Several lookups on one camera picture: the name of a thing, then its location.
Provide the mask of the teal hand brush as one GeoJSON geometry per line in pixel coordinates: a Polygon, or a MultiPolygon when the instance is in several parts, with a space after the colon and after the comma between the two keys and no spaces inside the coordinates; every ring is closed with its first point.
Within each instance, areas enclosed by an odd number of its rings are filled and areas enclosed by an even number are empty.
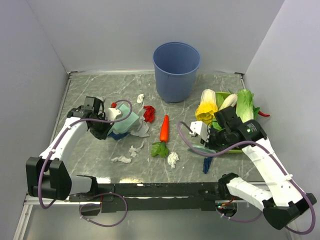
{"type": "Polygon", "coordinates": [[[215,154],[216,153],[215,150],[212,150],[212,149],[209,149],[207,147],[204,147],[203,145],[193,145],[192,148],[189,148],[188,150],[190,152],[194,153],[193,149],[196,149],[197,151],[205,153],[205,154],[215,154]]]}

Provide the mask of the teal dustpan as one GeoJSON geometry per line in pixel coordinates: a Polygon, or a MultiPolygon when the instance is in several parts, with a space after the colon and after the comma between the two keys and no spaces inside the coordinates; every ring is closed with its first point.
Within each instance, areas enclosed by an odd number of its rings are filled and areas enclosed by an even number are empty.
{"type": "MultiPolygon", "coordinates": [[[[124,103],[117,105],[117,109],[119,109],[122,112],[122,116],[120,118],[126,117],[130,112],[130,107],[125,105],[124,103]]],[[[140,117],[132,111],[128,118],[126,118],[123,121],[114,123],[111,130],[115,134],[124,134],[137,129],[139,126],[140,117]]]]}

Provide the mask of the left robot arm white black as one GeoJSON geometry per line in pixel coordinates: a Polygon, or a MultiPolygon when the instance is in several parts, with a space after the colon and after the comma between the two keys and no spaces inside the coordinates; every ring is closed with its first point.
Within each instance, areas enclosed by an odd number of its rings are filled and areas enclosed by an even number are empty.
{"type": "Polygon", "coordinates": [[[81,194],[87,201],[99,195],[97,180],[92,176],[71,177],[65,161],[69,159],[78,141],[90,132],[96,139],[104,140],[112,127],[107,122],[104,103],[97,97],[87,96],[84,104],[72,108],[64,126],[50,146],[38,157],[26,162],[28,194],[42,198],[65,200],[73,194],[81,194]]]}

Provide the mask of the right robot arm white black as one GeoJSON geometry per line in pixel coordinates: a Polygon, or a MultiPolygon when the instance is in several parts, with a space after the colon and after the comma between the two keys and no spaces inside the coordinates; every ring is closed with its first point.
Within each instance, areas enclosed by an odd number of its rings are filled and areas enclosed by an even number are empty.
{"type": "Polygon", "coordinates": [[[284,168],[271,146],[266,132],[254,119],[242,122],[234,107],[226,107],[214,114],[220,131],[211,129],[207,146],[222,155],[238,147],[259,171],[268,190],[263,190],[235,173],[223,175],[218,181],[218,193],[223,199],[241,198],[259,209],[267,222],[275,229],[288,225],[305,213],[311,212],[311,224],[305,231],[292,229],[298,235],[307,235],[316,225],[313,208],[317,199],[305,193],[284,168]]]}

